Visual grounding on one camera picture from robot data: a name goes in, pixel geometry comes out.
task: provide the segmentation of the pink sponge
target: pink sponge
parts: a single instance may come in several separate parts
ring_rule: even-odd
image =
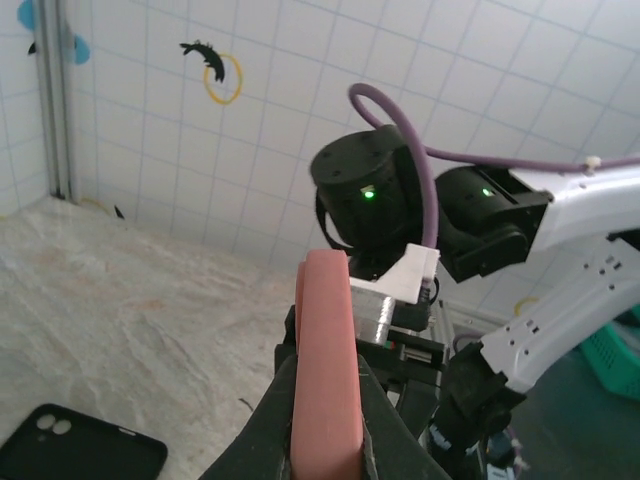
[[[298,373],[291,426],[295,480],[359,480],[362,408],[344,252],[313,250],[296,284]]]

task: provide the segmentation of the white tiled wall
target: white tiled wall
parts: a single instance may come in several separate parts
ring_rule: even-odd
[[[345,96],[355,81],[397,100],[435,147],[552,162],[640,149],[636,0],[68,4],[93,49],[73,85],[85,194],[275,267],[325,245],[307,170],[326,142],[366,128]],[[229,106],[209,99],[202,60],[178,47],[196,39],[242,65]],[[445,295],[508,316],[585,245],[445,282]]]
[[[20,4],[0,2],[0,217],[49,191],[33,33],[18,22]]]

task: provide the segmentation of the black phone case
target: black phone case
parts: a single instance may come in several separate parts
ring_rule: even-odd
[[[40,428],[47,415],[71,422],[71,429],[60,435],[53,425]],[[0,448],[0,480],[155,480],[167,453],[159,440],[47,404]]]

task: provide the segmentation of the teal basket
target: teal basket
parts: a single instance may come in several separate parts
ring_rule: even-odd
[[[640,318],[640,306],[633,308]],[[640,401],[640,357],[631,352],[611,325],[582,342],[582,353],[610,392]]]

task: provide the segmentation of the purple cable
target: purple cable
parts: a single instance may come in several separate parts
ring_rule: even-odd
[[[366,83],[355,83],[349,88],[349,100],[353,108],[372,127],[380,128],[383,123],[377,119],[362,104],[360,96],[367,97],[378,104],[394,121],[402,134],[411,155],[416,163],[416,170],[420,180],[420,189],[424,202],[422,244],[429,248],[435,248],[438,238],[438,194],[436,192],[435,178],[429,165],[429,156],[441,160],[453,162],[472,163],[475,165],[489,165],[493,167],[522,168],[550,173],[581,173],[588,170],[586,164],[556,164],[544,161],[520,160],[517,158],[487,157],[468,155],[464,153],[447,152],[422,144],[420,137],[414,130],[411,122],[400,110],[400,107],[377,88]],[[622,168],[632,165],[640,165],[640,157],[626,157],[603,162],[598,170],[610,168]]]

